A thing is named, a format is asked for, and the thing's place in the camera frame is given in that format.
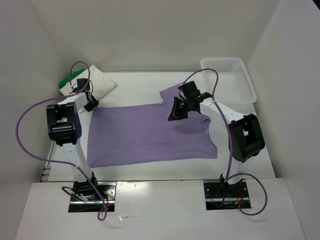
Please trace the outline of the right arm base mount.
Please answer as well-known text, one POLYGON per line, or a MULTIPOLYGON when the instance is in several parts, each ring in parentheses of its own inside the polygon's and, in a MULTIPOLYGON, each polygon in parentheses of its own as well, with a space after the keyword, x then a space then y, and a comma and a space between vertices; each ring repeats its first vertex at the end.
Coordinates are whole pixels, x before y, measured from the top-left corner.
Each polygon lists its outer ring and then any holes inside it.
POLYGON ((250 197, 245 181, 229 193, 224 193, 218 180, 203 182, 205 207, 207 211, 251 209, 250 197))

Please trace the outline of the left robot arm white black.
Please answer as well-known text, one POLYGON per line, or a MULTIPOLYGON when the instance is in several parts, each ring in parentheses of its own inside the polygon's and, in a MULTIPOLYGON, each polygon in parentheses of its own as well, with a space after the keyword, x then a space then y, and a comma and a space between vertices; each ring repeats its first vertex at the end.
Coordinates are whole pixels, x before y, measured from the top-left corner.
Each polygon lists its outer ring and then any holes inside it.
POLYGON ((91 111, 98 104, 91 93, 82 92, 46 107, 48 136, 72 166, 75 192, 89 200, 99 196, 100 187, 81 147, 82 126, 78 111, 82 108, 91 111))

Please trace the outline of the white t shirt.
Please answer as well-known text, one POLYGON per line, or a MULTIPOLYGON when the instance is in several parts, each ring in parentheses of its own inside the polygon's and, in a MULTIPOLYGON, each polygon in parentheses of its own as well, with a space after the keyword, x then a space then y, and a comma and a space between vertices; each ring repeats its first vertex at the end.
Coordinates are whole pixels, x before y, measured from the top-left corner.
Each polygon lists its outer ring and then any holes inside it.
MULTIPOLYGON (((91 93, 96 100, 102 100, 107 94, 113 91, 117 87, 117 83, 113 81, 108 75, 105 75, 96 66, 91 65, 90 70, 90 80, 93 83, 93 92, 91 93)), ((88 70, 84 69, 80 75, 71 79, 71 83, 67 83, 63 88, 59 89, 60 93, 64 96, 70 95, 72 92, 72 87, 77 85, 77 79, 87 78, 88 70)))

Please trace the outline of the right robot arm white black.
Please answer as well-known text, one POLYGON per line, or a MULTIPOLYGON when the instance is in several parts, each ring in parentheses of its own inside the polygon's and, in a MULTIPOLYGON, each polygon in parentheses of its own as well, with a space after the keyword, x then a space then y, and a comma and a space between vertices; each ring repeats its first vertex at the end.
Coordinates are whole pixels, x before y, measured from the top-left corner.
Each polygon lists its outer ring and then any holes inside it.
POLYGON ((219 191, 232 196, 243 180, 244 163, 265 148, 265 140, 256 115, 236 112, 212 99, 209 93, 194 97, 174 97, 169 121, 182 120, 189 112, 198 112, 225 127, 228 135, 229 159, 219 178, 219 191))

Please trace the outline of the green t shirt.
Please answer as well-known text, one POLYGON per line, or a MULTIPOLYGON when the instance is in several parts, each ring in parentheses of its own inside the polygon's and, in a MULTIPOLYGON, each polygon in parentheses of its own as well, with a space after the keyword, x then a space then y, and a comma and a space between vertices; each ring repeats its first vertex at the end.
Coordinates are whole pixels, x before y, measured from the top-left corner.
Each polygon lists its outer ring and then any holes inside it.
MULTIPOLYGON (((73 71, 72 74, 71 74, 71 79, 73 80, 75 77, 77 77, 78 75, 80 75, 84 71, 85 71, 84 69, 80 69, 78 71, 73 71)), ((67 77, 65 77, 63 80, 61 80, 59 82, 58 88, 62 89, 69 82, 70 82, 70 76, 68 75, 67 77)))

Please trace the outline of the purple t shirt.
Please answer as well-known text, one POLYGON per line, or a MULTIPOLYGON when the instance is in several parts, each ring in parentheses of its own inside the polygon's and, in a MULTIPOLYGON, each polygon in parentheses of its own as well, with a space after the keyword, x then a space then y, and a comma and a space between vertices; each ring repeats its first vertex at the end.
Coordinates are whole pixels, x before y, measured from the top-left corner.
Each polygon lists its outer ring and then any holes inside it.
POLYGON ((160 91, 161 103, 96 108, 88 131, 88 166, 217 158, 207 116, 192 111, 187 119, 168 120, 178 93, 174 85, 160 91))

